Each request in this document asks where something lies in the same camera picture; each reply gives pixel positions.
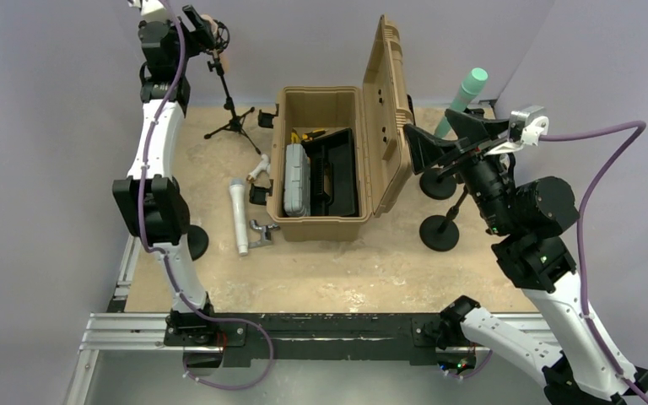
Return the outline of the white microphone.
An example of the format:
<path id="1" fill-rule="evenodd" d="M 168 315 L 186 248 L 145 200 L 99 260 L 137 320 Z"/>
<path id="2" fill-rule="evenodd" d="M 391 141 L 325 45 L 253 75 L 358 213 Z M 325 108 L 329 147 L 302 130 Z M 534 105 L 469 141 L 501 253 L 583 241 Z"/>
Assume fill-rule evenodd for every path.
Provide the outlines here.
<path id="1" fill-rule="evenodd" d="M 232 204 L 235 242 L 238 254 L 241 257 L 247 256 L 249 252 L 249 240 L 247 234 L 248 226 L 245 208 L 245 191 L 245 182 L 241 178 L 233 178 L 230 181 L 229 194 Z"/>

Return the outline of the pink microphone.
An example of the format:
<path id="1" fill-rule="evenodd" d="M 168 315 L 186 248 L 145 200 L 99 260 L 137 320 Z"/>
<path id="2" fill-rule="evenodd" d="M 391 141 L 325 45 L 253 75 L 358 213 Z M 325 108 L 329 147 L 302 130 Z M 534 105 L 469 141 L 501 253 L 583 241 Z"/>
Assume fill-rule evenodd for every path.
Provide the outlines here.
<path id="1" fill-rule="evenodd" d="M 214 38 L 214 50 L 219 57 L 225 73 L 229 71 L 230 65 L 227 56 L 224 54 L 230 43 L 230 30 L 221 21 L 214 19 L 212 16 L 201 13 L 200 17 L 209 23 L 210 30 Z"/>

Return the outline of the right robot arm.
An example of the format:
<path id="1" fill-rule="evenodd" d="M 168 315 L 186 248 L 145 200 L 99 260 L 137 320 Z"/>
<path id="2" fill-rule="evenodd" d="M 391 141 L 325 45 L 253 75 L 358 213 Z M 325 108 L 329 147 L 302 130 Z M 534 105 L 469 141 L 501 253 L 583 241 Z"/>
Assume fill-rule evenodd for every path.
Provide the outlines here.
<path id="1" fill-rule="evenodd" d="M 438 166 L 461 178 L 488 232 L 499 237 L 492 250 L 500 269 L 538 309 L 556 342 L 547 344 L 461 296 L 440 313 L 435 345 L 488 348 L 529 375 L 552 404 L 646 399 L 648 370 L 630 362 L 611 339 L 589 301 L 586 268 L 562 240 L 581 225 L 584 204 L 556 176 L 515 183 L 515 152 L 547 136 L 544 108 L 530 105 L 505 119 L 447 110 L 445 118 L 453 140 L 403 126 L 413 171 Z"/>

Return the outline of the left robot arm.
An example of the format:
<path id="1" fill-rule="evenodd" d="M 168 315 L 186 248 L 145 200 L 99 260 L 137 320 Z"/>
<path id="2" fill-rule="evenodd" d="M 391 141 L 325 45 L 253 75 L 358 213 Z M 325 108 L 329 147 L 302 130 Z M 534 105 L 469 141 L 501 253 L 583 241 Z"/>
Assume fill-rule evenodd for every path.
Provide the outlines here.
<path id="1" fill-rule="evenodd" d="M 131 1 L 140 15 L 138 39 L 144 55 L 141 84 L 143 125 L 127 175 L 112 183 L 112 195 L 128 232 L 163 268 L 171 295 L 166 317 L 170 338 L 211 343 L 218 333 L 208 291 L 195 261 L 208 249 L 208 234 L 192 224 L 173 174 L 176 139 L 190 98 L 186 66 L 213 42 L 209 24 L 185 8 L 195 24 L 188 30 L 167 1 Z"/>

